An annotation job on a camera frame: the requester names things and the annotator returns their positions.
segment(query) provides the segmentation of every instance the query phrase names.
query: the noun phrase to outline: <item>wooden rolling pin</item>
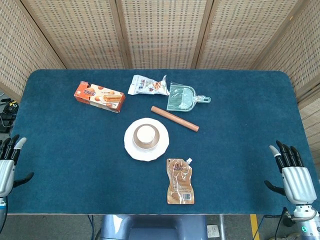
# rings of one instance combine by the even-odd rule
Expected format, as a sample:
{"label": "wooden rolling pin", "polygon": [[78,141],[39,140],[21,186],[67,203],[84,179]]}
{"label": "wooden rolling pin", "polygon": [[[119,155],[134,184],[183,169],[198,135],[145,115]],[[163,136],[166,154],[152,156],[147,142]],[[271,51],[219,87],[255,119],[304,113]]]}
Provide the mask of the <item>wooden rolling pin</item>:
{"label": "wooden rolling pin", "polygon": [[195,132],[198,132],[198,130],[199,130],[199,126],[194,125],[193,123],[188,122],[186,120],[183,120],[182,118],[180,118],[180,117],[178,117],[176,115],[173,115],[173,114],[171,114],[171,113],[169,113],[169,112],[167,112],[165,110],[162,110],[161,108],[158,108],[156,106],[152,106],[151,107],[151,112],[159,114],[159,115],[161,115],[161,116],[163,116],[163,117],[165,117],[167,119],[170,119],[171,121],[176,122],[177,124],[180,124],[182,126],[185,126],[188,129],[191,129],[191,130],[193,130]]}

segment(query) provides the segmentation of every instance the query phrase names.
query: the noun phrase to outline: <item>snack bag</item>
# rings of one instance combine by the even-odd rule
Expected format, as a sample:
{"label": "snack bag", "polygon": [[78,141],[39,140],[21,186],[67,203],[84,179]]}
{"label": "snack bag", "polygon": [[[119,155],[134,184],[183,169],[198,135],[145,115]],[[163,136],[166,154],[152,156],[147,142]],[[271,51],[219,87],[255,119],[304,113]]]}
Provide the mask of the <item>snack bag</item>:
{"label": "snack bag", "polygon": [[155,81],[145,76],[134,75],[128,94],[162,94],[168,96],[169,91],[167,88],[166,76],[167,75],[165,75],[161,81]]}
{"label": "snack bag", "polygon": [[166,172],[170,181],[167,203],[194,204],[195,194],[191,186],[192,168],[189,164],[180,158],[168,158],[166,160]]}

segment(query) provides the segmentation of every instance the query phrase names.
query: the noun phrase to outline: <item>blue table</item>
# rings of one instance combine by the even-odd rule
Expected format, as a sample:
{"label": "blue table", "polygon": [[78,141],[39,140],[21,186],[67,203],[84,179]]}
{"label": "blue table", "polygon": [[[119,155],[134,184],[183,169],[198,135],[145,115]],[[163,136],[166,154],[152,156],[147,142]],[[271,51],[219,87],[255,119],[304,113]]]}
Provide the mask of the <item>blue table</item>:
{"label": "blue table", "polygon": [[[168,97],[127,95],[135,74],[155,80],[167,74],[168,85],[211,97],[210,104],[174,113],[199,131],[150,111],[166,109]],[[80,81],[124,92],[121,112],[76,101]],[[170,138],[165,154],[151,162],[132,159],[124,148],[128,126],[145,117],[162,122]],[[264,185],[283,185],[268,148],[276,140],[299,149],[320,189],[293,88],[279,71],[37,70],[13,131],[28,138],[16,179],[35,175],[10,194],[10,213],[279,214],[291,204]],[[167,158],[193,159],[194,205],[167,204]]]}

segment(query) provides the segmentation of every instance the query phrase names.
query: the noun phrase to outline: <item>gray floor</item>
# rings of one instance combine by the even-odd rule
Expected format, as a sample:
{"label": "gray floor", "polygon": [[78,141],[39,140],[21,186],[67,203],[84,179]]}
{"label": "gray floor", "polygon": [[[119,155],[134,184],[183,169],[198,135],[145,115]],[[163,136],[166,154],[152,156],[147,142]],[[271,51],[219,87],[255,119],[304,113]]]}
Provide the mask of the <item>gray floor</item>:
{"label": "gray floor", "polygon": [[[0,140],[8,138],[0,134]],[[261,240],[274,237],[278,218],[266,218],[259,230]],[[94,216],[95,233],[101,227],[102,216]],[[207,216],[208,225],[218,225],[218,215]],[[249,215],[224,215],[224,231],[227,240],[251,240],[252,228]],[[278,236],[283,237],[296,231],[296,227],[280,225]],[[8,215],[6,224],[0,234],[0,240],[90,240],[92,228],[86,215]]]}

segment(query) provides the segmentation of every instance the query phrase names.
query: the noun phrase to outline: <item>dustpan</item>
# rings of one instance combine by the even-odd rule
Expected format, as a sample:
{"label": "dustpan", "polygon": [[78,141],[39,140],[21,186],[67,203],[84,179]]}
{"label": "dustpan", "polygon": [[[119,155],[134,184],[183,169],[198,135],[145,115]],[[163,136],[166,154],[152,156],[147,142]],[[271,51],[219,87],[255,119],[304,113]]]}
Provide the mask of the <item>dustpan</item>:
{"label": "dustpan", "polygon": [[166,110],[189,112],[195,107],[196,103],[208,104],[210,102],[210,97],[203,95],[197,96],[193,87],[171,82]]}

